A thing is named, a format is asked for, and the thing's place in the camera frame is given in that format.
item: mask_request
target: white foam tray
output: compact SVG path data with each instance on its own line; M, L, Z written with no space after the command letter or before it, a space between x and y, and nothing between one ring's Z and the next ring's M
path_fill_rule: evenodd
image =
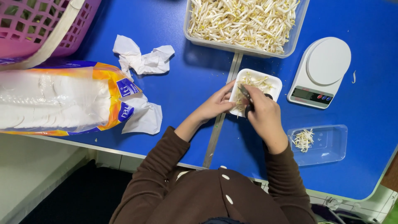
M231 98L229 98L230 102L236 102L237 101L237 99L235 99L235 97L236 97L236 92L239 91L239 89L238 89L238 81L241 81L242 77L247 75L247 72L249 72L250 75L253 78L257 78L257 79L264 78L265 76L268 76L267 83L271 84L272 87L273 87L268 92L268 94L270 94L272 96L272 98L273 98L273 100L275 102L278 100L279 94L281 93L281 90L282 90L282 81L279 78L277 78L275 76L272 76L272 75L265 74L265 73L261 73L261 72L258 72L258 71L254 71L254 70L251 70L251 69L242 69L242 70L239 71L238 76L236 77L236 82L235 82L234 87L232 89ZM235 109L235 110L230 110L229 112L231 114L233 114L233 115L238 115L238 116L243 117L243 118L245 117L244 111L240 112L239 110Z

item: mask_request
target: sleeve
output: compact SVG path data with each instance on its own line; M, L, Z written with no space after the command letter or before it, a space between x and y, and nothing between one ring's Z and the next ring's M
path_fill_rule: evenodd
M110 224L143 224L167 194L167 174L188 150L190 144L168 127L156 146L133 174Z
M300 177L299 166L288 144L280 154L269 153L263 142L268 175L268 193L278 203L291 224L316 223L311 210L310 197Z

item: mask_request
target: black scissors handle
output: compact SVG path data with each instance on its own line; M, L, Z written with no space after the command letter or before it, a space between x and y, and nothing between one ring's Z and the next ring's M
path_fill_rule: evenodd
M269 97L270 99L273 100L272 96L269 95L268 93L265 93L264 96ZM249 111L253 111L254 112L254 104L252 102L249 102L249 105L246 106L245 118L248 118Z

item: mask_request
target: plastic bag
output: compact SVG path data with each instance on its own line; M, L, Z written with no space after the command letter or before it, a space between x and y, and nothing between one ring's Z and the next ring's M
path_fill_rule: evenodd
M119 98L141 90L115 66L52 61L0 72L0 132L66 136L106 130L134 108Z

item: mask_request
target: left hand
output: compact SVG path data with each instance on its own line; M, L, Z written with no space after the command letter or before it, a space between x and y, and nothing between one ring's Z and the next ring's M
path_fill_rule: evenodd
M206 123L209 119L232 109L236 102L228 102L231 93L228 92L234 86L235 80L230 81L223 88L215 92L201 106L199 106L191 115Z

